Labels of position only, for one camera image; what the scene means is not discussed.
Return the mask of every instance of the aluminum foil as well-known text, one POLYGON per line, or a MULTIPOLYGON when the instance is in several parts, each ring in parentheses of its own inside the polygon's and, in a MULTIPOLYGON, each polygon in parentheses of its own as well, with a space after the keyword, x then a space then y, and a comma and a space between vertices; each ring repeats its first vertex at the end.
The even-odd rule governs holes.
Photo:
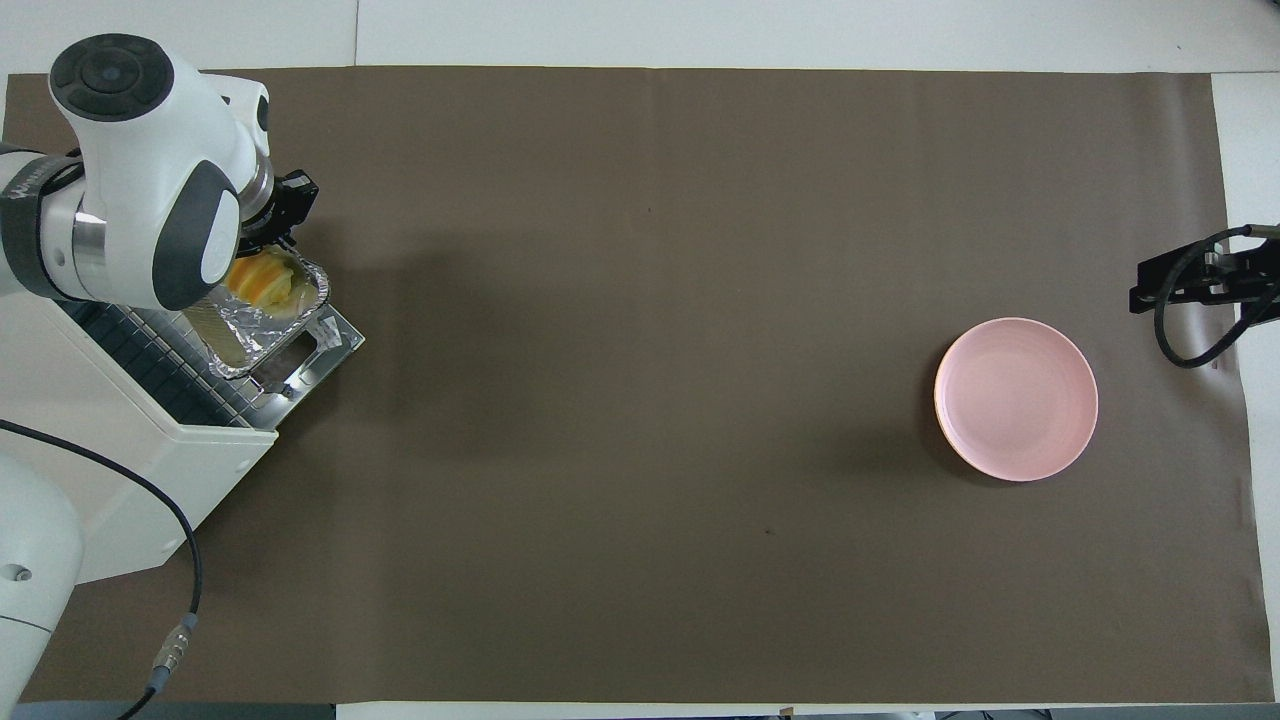
POLYGON ((219 316, 227 323, 232 333, 244 347, 243 363, 227 363, 218 352, 205 343, 209 354, 209 366, 218 375, 225 379, 243 378, 253 370, 271 352, 288 345, 300 332, 307 320, 316 314, 325 302, 329 301, 329 275, 324 268, 301 256, 293 249, 285 249, 296 268, 302 268, 311 284, 316 288, 315 301, 303 307, 296 318, 273 318, 259 307, 232 295, 227 286, 219 284, 209 293, 209 302, 218 310, 219 316))

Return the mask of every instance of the white robot link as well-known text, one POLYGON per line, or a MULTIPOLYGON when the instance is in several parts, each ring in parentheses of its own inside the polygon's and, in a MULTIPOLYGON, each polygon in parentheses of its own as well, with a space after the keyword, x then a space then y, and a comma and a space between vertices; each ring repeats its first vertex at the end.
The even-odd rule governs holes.
MULTIPOLYGON (((273 176, 261 83, 202 74, 151 40, 113 33, 64 50, 49 90, 79 155, 0 143, 0 296, 182 310, 238 252, 288 240, 315 197, 301 172, 273 176)), ((45 650, 81 553, 61 492, 0 456, 0 719, 45 650)), ((145 698, 186 650, 196 605, 198 580, 145 698)))

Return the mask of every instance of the brown table surface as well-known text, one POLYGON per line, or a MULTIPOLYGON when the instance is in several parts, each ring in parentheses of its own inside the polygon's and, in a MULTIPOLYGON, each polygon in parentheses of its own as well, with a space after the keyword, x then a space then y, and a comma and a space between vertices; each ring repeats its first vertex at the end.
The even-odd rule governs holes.
MULTIPOLYGON (((1271 698, 1234 355, 1179 370, 1126 311, 1225 225, 1208 77, 239 74, 369 342, 200 529, 169 697, 1271 698), (1044 482, 932 415, 1004 315, 1097 374, 1044 482)), ((8 100, 74 145, 41 78, 8 100)), ((129 697, 187 573, 81 587, 27 698, 129 697)))

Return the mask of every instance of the black circular joint cap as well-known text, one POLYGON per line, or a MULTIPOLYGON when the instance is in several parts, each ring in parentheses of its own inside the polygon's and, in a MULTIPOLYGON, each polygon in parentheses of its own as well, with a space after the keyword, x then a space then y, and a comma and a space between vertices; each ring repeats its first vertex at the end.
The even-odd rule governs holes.
POLYGON ((90 120, 132 120, 164 102, 173 90, 173 63, 155 42, 134 35, 96 35, 54 60, 54 99, 90 120))

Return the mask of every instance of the black cable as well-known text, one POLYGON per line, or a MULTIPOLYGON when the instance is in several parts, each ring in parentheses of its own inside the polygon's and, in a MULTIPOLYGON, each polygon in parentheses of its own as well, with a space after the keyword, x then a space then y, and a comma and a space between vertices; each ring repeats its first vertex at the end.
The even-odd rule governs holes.
POLYGON ((1174 263, 1174 266, 1169 269, 1169 274, 1165 275, 1164 284, 1160 286, 1160 292, 1156 295, 1156 345, 1160 346, 1160 351, 1165 354, 1165 357, 1170 363, 1178 365, 1179 368, 1199 368, 1201 365, 1212 361, 1215 357, 1226 351, 1236 340, 1244 334, 1244 331, 1249 329, 1249 325, 1256 323, 1258 318, 1271 306, 1272 302, 1280 297, 1280 282, 1274 282, 1266 292, 1262 293, 1251 306, 1249 310, 1240 315, 1240 319, 1231 325, 1231 329, 1226 331, 1212 347, 1201 352, 1196 357, 1183 357, 1174 351, 1172 346, 1169 345, 1169 337, 1165 334, 1165 310, 1169 307, 1169 299, 1174 293, 1174 286, 1178 284, 1178 278, 1183 274, 1197 258, 1201 258, 1207 252, 1215 243, 1221 242, 1229 237, 1236 237, 1242 234, 1249 234, 1253 232, 1252 225, 1240 225, 1238 228, 1229 228, 1217 233, 1213 233, 1204 240, 1189 246, 1185 252, 1174 263))
POLYGON ((155 694, 156 694, 156 691, 155 691, 155 688, 147 688, 147 689, 146 689, 146 692, 143 692, 143 693, 142 693, 142 697, 140 697, 140 698, 138 698, 138 702, 134 702, 134 703, 133 703, 133 707, 129 707, 128 710, 125 710, 125 711, 124 711, 124 712, 123 712, 123 714, 122 714, 122 715, 120 715, 119 717, 116 717, 115 720, 129 720, 129 717, 133 717, 134 715, 137 715, 137 714, 138 714, 138 711, 140 711, 140 710, 142 710, 142 707, 143 707, 143 706, 145 706, 145 705, 146 705, 147 702, 150 702, 152 697, 155 697, 155 694))
MULTIPOLYGON (((182 525, 182 533, 187 537, 187 547, 191 550, 191 571, 192 571, 191 605, 188 605, 187 609, 188 615, 183 618, 182 625, 175 628, 174 632, 186 629, 187 635, 189 635, 191 629, 195 628, 196 612, 200 610, 200 596, 205 588, 205 565, 200 559, 200 546, 196 544, 196 533, 192 532, 191 523, 187 520, 187 515, 182 511, 182 507, 178 507, 178 503, 174 502, 172 497, 165 495, 163 489, 157 488, 155 484, 152 484, 142 475, 134 473, 133 470, 129 470, 128 468, 120 465, 119 462, 111 460, 110 457, 105 457, 102 455, 99 455, 97 452, 93 452, 87 447, 76 445, 74 442, 63 439, 56 436, 51 436, 49 433, 42 433, 37 429, 28 428, 26 425, 19 425, 18 423, 5 419, 0 419, 0 430, 8 430, 10 433, 19 434, 22 437, 27 437, 38 442, 44 442, 46 445, 51 445, 54 447, 65 450, 67 452, 72 452, 87 460, 92 460, 93 462, 97 462, 99 465, 102 465, 109 470, 114 470, 124 475, 125 478, 133 480, 147 492, 150 492, 152 496, 156 497, 156 500, 163 502, 164 506, 168 507, 170 512, 173 512, 173 516, 178 519, 178 524, 182 525)), ((174 639, 174 633, 170 633, 170 637, 165 639, 165 648, 161 652, 170 650, 170 642, 173 639, 174 639)), ((147 705, 147 702, 151 701, 152 697, 156 696, 157 692, 160 692, 160 688, 164 687, 164 684, 169 679, 169 675, 173 673, 174 667, 177 667, 177 661, 182 657, 182 652, 186 651, 187 637, 179 637, 178 642, 180 642, 182 647, 177 652, 177 657, 172 659, 173 662, 168 665, 157 664, 156 667, 152 667, 151 679, 147 682, 147 687, 142 692, 142 697, 140 697, 138 701, 134 702, 132 707, 125 710, 124 714, 120 715, 116 720, 128 720, 129 717, 133 717, 134 715, 138 714, 140 710, 142 710, 147 705)))
POLYGON ((187 547, 191 550, 191 569, 193 580, 191 584, 191 605, 187 607, 187 612, 195 615, 196 612, 200 611, 200 594, 201 592, 204 592, 205 588, 205 564, 201 562, 200 560, 200 547, 196 544, 196 533, 192 532, 191 523, 187 521, 187 515, 183 514, 182 507, 178 507, 178 503, 174 502, 172 497, 165 495, 163 489, 154 486, 150 480, 147 480, 142 475, 134 473, 133 470, 129 470, 128 468, 120 465, 115 460, 99 455, 97 452, 93 452, 87 447, 76 445, 74 442, 47 433, 42 433, 37 429, 28 428, 26 425, 19 425, 18 423, 13 423, 5 419, 0 419, 0 430, 9 430, 10 433, 19 434, 35 441, 40 441, 46 445, 51 445, 54 447, 59 447, 68 452, 79 455, 81 457, 92 460, 93 462, 97 462, 99 465, 102 465, 104 468, 108 468, 110 470, 115 470, 116 473, 142 486, 143 489, 146 489, 147 492, 154 495, 156 500, 163 502, 165 507, 168 507, 169 511, 173 512, 173 516, 178 519, 178 524, 182 525, 182 533, 187 536, 187 547))

